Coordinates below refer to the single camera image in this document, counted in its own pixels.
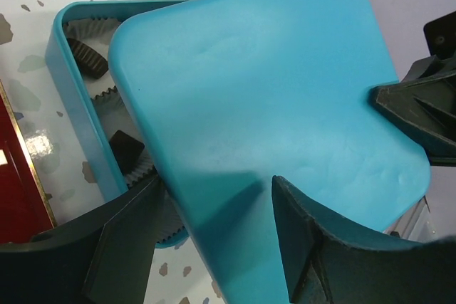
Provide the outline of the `white paper cup liners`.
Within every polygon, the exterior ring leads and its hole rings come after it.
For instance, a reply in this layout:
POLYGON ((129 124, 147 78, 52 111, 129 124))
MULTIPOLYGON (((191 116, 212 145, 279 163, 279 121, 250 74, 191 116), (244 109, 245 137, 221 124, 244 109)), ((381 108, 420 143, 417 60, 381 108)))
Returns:
MULTIPOLYGON (((64 24, 63 31, 66 38, 82 41, 108 60, 109 45, 119 25, 120 22, 117 19, 81 19, 64 24)), ((143 142, 115 86, 109 68, 108 72, 98 80, 82 73, 81 75, 108 142, 117 130, 143 142)), ((126 187, 131 189, 154 173, 152 157, 145 148, 134 170, 122 176, 126 187)))

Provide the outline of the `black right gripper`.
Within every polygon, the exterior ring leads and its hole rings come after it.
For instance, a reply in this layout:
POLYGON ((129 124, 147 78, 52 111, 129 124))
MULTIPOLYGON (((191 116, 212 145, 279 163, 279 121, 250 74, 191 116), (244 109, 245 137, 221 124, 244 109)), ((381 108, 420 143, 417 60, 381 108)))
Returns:
POLYGON ((426 23, 423 32, 438 58, 414 62, 399 83, 371 88, 368 102, 418 143, 432 166, 454 167, 456 12, 426 23))

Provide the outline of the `red lacquer tray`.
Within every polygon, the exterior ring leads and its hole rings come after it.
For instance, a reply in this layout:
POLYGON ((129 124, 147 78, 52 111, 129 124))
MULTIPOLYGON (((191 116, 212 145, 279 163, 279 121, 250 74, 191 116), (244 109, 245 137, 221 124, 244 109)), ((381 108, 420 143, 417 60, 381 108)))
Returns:
POLYGON ((18 120, 1 88, 1 243, 26 243, 56 226, 18 120))

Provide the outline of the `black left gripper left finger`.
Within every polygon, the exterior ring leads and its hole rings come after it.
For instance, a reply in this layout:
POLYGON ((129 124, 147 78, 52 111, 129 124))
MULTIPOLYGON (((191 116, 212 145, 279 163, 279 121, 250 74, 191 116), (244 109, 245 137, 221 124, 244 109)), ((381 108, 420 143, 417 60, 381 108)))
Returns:
POLYGON ((1 245, 1 302, 142 303, 164 199, 155 175, 28 243, 1 245))

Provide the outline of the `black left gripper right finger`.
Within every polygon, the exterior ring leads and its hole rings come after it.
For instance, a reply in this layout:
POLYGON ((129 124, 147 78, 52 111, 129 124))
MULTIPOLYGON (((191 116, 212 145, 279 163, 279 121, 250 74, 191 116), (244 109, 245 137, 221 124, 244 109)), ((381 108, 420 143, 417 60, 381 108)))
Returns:
POLYGON ((291 303, 455 302, 455 238, 420 243, 374 231, 281 176, 271 195, 291 303))

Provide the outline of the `dark oval leaf chocolate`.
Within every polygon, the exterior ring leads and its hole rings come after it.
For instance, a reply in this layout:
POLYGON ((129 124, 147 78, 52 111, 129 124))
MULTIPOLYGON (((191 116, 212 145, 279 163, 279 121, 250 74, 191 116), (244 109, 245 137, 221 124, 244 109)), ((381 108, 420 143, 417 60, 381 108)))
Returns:
POLYGON ((82 74, 98 80, 108 72, 108 61, 99 52, 77 39, 66 40, 82 74))

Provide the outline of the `teal tin lid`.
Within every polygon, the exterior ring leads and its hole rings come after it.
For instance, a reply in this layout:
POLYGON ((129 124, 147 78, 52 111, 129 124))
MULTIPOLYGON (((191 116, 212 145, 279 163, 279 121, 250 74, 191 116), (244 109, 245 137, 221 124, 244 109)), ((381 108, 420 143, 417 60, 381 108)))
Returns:
POLYGON ((289 299, 273 176, 380 232, 428 190, 367 101, 397 81, 369 0, 184 1, 124 21, 108 62, 227 303, 289 299))

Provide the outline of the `teal tin box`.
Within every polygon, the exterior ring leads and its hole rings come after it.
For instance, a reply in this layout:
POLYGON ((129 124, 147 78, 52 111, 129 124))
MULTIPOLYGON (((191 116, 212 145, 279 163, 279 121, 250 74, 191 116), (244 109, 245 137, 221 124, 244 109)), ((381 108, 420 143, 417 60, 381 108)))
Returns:
POLYGON ((54 19, 46 64, 106 203, 130 189, 115 166, 113 152, 67 43, 63 25, 81 19, 117 19, 121 24, 132 16, 175 3, 174 0, 82 1, 67 5, 54 19))

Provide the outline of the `dark round chocolate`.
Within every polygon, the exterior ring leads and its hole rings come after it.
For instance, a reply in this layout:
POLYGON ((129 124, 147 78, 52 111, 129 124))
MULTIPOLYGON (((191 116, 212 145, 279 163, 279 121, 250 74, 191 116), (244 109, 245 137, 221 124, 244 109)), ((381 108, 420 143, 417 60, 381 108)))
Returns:
POLYGON ((110 148, 122 175, 131 173, 145 149, 144 144, 127 133, 117 130, 109 140, 110 148))

